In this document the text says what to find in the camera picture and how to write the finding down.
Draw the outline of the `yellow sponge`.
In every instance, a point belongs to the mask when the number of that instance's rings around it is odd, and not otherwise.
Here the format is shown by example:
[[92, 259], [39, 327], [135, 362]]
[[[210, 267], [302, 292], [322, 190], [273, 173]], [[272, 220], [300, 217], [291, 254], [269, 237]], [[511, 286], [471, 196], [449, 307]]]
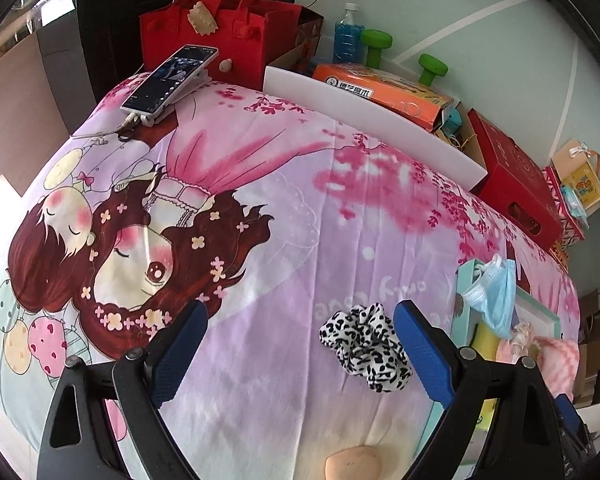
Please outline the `yellow sponge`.
[[[491, 332], [486, 323], [479, 322], [476, 327], [475, 336], [472, 340], [471, 347], [474, 348], [483, 359], [494, 361], [496, 352], [498, 352], [498, 344], [500, 338]], [[495, 399], [485, 400], [482, 404], [482, 409], [478, 417], [477, 428], [482, 431], [488, 431], [495, 411]]]

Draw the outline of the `cream pink lace scrunchie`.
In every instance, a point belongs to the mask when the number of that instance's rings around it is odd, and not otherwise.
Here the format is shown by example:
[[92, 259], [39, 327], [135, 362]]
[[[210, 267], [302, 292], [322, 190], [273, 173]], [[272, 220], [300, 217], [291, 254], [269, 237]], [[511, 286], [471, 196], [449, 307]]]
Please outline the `cream pink lace scrunchie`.
[[535, 332], [529, 322], [518, 323], [509, 339], [501, 339], [496, 348], [495, 361], [516, 364], [523, 356], [528, 356]]

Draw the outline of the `blue surgical face mask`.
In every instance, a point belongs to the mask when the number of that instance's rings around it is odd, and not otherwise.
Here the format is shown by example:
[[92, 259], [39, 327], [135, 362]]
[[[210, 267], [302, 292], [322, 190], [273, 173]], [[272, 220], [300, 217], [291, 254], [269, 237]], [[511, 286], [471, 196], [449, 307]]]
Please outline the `blue surgical face mask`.
[[482, 316], [482, 322], [500, 338], [508, 339], [516, 299], [516, 263], [494, 255], [486, 263], [477, 263], [471, 283], [460, 291], [467, 307]]

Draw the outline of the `pink white striped fuzzy cloth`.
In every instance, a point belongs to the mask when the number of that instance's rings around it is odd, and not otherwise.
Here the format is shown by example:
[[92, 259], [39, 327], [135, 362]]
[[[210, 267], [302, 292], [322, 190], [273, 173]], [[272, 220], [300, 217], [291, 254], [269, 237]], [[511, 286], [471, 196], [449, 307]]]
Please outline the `pink white striped fuzzy cloth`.
[[564, 394], [573, 400], [580, 350], [573, 340], [536, 336], [533, 339], [536, 349], [536, 364], [548, 391], [557, 398]]

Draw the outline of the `black white leopard scrunchie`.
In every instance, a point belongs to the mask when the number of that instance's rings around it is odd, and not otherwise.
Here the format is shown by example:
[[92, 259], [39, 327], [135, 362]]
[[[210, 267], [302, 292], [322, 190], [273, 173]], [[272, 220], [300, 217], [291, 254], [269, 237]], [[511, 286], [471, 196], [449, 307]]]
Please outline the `black white leopard scrunchie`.
[[318, 330], [318, 339], [348, 375], [362, 377], [372, 391], [403, 390], [412, 377], [393, 322], [378, 302], [335, 312]]

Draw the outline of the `beige powder puff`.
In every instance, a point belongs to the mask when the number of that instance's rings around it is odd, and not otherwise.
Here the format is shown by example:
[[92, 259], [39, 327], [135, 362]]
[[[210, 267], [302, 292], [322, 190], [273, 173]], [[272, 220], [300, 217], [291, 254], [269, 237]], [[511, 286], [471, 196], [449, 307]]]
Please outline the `beige powder puff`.
[[325, 462], [326, 480], [378, 480], [382, 463], [371, 446], [357, 446], [332, 454]]

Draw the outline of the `red white patterned box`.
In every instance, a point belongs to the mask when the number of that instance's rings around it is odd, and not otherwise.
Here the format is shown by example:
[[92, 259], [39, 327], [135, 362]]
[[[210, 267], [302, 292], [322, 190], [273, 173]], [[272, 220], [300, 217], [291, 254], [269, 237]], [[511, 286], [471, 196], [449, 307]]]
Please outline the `red white patterned box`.
[[562, 194], [562, 185], [552, 166], [546, 166], [542, 169], [544, 179], [550, 189], [550, 195], [554, 200], [558, 212], [558, 219], [562, 226], [560, 237], [554, 243], [550, 253], [554, 256], [564, 268], [568, 266], [567, 249], [582, 240], [585, 240], [584, 232], [579, 221], [570, 214], [564, 194]]

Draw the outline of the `large red gift box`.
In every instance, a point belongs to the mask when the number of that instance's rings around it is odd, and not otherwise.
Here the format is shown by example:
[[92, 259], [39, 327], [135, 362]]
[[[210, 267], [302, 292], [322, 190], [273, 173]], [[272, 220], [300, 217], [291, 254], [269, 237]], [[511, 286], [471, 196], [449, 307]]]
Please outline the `large red gift box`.
[[562, 234], [562, 224], [542, 170], [474, 108], [467, 117], [486, 163], [477, 195], [547, 252]]

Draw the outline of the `teal small toy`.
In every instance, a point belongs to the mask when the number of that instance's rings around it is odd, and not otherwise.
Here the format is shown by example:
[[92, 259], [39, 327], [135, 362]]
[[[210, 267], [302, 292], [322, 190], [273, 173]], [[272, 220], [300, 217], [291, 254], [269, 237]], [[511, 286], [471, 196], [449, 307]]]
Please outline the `teal small toy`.
[[460, 112], [456, 108], [451, 108], [449, 115], [446, 116], [446, 119], [440, 128], [440, 131], [447, 138], [452, 138], [452, 136], [455, 136], [457, 131], [460, 130], [462, 125], [463, 119], [462, 116], [460, 116]]

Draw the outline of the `orange cardboard box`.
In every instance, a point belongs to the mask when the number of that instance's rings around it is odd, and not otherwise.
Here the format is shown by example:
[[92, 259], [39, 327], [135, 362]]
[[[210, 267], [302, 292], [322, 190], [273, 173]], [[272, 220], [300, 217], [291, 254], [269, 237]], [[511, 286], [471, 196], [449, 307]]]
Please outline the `orange cardboard box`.
[[313, 78], [388, 108], [428, 132], [438, 130], [454, 108], [449, 96], [360, 64], [320, 64]]

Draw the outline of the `green dumbbell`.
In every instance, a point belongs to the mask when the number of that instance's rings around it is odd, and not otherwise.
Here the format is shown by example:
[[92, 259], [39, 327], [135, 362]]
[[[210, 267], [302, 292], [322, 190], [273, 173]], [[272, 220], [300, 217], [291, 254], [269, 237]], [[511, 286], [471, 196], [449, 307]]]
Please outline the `green dumbbell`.
[[388, 32], [377, 29], [364, 29], [361, 32], [361, 42], [366, 47], [366, 66], [379, 68], [383, 50], [392, 46], [393, 38]]
[[449, 66], [427, 53], [419, 57], [418, 64], [422, 68], [418, 82], [427, 87], [430, 87], [436, 78], [444, 77], [449, 71]]

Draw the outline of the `smartphone on clip stand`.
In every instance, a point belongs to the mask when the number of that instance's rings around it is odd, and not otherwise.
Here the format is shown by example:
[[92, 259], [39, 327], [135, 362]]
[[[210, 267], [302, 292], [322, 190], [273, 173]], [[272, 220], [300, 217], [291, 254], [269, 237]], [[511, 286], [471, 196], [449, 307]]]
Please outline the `smartphone on clip stand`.
[[207, 68], [219, 53], [218, 48], [186, 44], [162, 62], [120, 106], [126, 117], [116, 130], [119, 140], [128, 142], [138, 126], [158, 124], [179, 100], [206, 84]]

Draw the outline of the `white foam board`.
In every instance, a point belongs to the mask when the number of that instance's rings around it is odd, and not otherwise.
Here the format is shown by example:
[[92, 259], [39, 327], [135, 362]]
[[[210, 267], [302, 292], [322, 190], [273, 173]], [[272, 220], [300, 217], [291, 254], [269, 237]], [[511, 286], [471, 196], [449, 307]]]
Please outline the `white foam board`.
[[453, 180], [466, 191], [475, 188], [486, 176], [486, 170], [478, 162], [414, 122], [346, 90], [283, 68], [268, 66], [264, 73], [263, 91], [309, 107], [390, 144]]

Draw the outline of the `brown paper bag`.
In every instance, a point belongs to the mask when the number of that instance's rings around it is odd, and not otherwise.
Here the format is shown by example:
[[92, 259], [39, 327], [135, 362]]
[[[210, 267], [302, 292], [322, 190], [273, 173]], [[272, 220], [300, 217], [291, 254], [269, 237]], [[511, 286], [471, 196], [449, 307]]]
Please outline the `brown paper bag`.
[[296, 29], [296, 47], [300, 48], [300, 54], [298, 60], [292, 64], [295, 72], [307, 75], [311, 71], [311, 58], [314, 57], [320, 43], [323, 24], [322, 14], [302, 6]]

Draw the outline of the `red felt tote bag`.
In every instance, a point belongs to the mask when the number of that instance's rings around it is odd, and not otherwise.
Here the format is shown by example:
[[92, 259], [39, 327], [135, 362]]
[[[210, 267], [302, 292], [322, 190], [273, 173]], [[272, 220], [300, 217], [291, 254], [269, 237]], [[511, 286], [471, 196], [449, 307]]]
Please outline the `red felt tote bag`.
[[210, 76], [252, 90], [266, 66], [297, 45], [302, 6], [277, 0], [173, 0], [140, 16], [144, 67], [154, 70], [186, 44], [219, 50]]

